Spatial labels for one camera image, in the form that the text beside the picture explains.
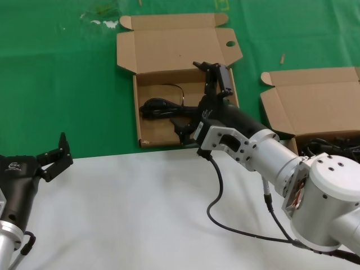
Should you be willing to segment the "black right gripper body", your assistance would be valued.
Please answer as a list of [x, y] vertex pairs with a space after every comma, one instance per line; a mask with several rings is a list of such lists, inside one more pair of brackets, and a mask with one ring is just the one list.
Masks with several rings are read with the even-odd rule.
[[235, 128], [246, 138], [251, 138], [257, 132], [268, 129], [226, 98], [205, 95], [199, 102], [198, 112], [204, 119], [215, 119], [225, 127]]

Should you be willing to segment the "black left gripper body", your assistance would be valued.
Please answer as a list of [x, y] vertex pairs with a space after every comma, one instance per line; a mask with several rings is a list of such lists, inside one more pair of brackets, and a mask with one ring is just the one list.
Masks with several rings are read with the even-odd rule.
[[1, 191], [6, 199], [1, 220], [26, 228], [41, 179], [36, 156], [1, 156]]

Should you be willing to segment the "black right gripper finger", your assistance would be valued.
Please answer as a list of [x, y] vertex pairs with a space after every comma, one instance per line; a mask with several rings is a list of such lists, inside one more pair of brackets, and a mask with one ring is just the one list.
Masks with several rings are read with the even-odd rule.
[[171, 118], [170, 122], [174, 125], [174, 132], [178, 135], [181, 145], [197, 145], [196, 140], [191, 138], [191, 134], [197, 129], [198, 121], [191, 120], [185, 123], [184, 119]]
[[233, 95], [232, 83], [226, 65], [208, 62], [193, 62], [193, 65], [205, 73], [204, 93], [208, 96], [228, 97]]

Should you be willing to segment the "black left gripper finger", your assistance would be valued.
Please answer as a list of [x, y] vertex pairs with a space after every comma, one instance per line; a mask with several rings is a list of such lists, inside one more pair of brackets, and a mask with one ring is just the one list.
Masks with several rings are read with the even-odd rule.
[[42, 167], [52, 163], [69, 166], [69, 143], [65, 133], [61, 133], [57, 149], [37, 155], [36, 159]]
[[48, 156], [42, 163], [42, 167], [49, 165], [46, 169], [41, 170], [41, 177], [50, 182], [64, 172], [69, 166], [73, 164], [73, 158], [71, 154], [64, 154], [58, 156]]

